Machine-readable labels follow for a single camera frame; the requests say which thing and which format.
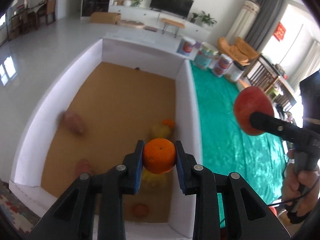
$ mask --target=white tiled floor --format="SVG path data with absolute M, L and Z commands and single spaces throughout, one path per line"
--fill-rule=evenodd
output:
M 174 39 L 172 33 L 153 33 L 64 18 L 49 26 L 42 25 L 38 31 L 21 35 L 6 44 L 0 50 L 0 64 L 9 58 L 5 66 L 0 66 L 3 81 L 0 82 L 0 178 L 3 181 L 8 182 L 10 178 L 20 137 L 41 97 L 68 64 L 101 37 L 169 52 L 175 52 L 181 40 L 181 37 Z

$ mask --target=white curtain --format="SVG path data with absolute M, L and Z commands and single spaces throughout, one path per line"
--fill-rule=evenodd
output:
M 313 41 L 312 46 L 301 63 L 301 66 L 295 71 L 295 73 L 288 78 L 288 83 L 293 88 L 294 92 L 299 89 L 300 81 L 304 80 L 320 68 L 320 43 L 316 40 Z
M 235 23 L 226 36 L 229 44 L 233 45 L 237 37 L 243 39 L 246 37 L 259 11 L 260 6 L 257 3 L 251 0 L 245 1 Z

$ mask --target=gray curtain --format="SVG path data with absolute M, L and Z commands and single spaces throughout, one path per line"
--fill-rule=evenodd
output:
M 284 6 L 284 0 L 256 0 L 256 2 L 260 5 L 260 12 L 244 40 L 255 50 L 258 50 L 274 26 L 274 22 Z

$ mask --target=cardboard box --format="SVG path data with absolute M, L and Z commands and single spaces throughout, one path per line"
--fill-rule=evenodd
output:
M 121 20 L 121 13 L 94 12 L 90 17 L 90 23 L 116 24 Z

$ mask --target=orange armchair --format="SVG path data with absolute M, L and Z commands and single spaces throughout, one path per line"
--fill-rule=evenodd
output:
M 257 58 L 259 54 L 242 38 L 238 37 L 236 43 L 229 45 L 226 38 L 218 39 L 218 48 L 221 53 L 228 55 L 242 66 L 250 65 L 249 60 Z

